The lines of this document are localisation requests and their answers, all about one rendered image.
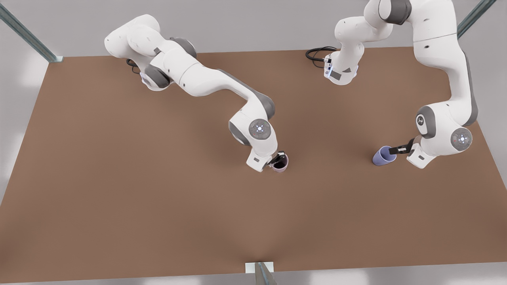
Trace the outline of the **pink cup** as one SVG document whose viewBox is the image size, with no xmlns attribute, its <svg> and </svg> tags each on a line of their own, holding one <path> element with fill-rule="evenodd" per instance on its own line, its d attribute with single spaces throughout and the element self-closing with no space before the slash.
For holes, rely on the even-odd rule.
<svg viewBox="0 0 507 285">
<path fill-rule="evenodd" d="M 282 173 L 282 172 L 284 172 L 284 171 L 286 170 L 287 166 L 286 166 L 286 167 L 284 167 L 284 168 L 272 168 L 272 169 L 273 169 L 275 172 L 277 172 L 277 173 Z"/>
</svg>

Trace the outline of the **purple cup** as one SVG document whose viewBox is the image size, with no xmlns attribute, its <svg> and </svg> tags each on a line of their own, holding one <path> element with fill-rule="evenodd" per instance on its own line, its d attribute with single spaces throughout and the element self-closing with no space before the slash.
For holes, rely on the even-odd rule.
<svg viewBox="0 0 507 285">
<path fill-rule="evenodd" d="M 395 161 L 397 154 L 391 154 L 389 151 L 390 149 L 390 146 L 383 146 L 379 148 L 372 158 L 373 164 L 376 166 L 383 166 Z"/>
</svg>

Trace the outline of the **silver frame post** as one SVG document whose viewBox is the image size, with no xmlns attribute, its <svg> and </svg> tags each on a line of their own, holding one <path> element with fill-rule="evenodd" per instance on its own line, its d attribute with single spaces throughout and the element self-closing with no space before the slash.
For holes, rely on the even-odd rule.
<svg viewBox="0 0 507 285">
<path fill-rule="evenodd" d="M 460 39 L 497 0 L 480 0 L 469 14 L 457 26 L 457 38 Z"/>
<path fill-rule="evenodd" d="M 245 263 L 246 274 L 255 274 L 255 285 L 278 285 L 273 277 L 273 262 Z"/>
<path fill-rule="evenodd" d="M 51 52 L 27 27 L 0 3 L 0 19 L 49 63 L 61 63 L 63 56 Z"/>
</svg>

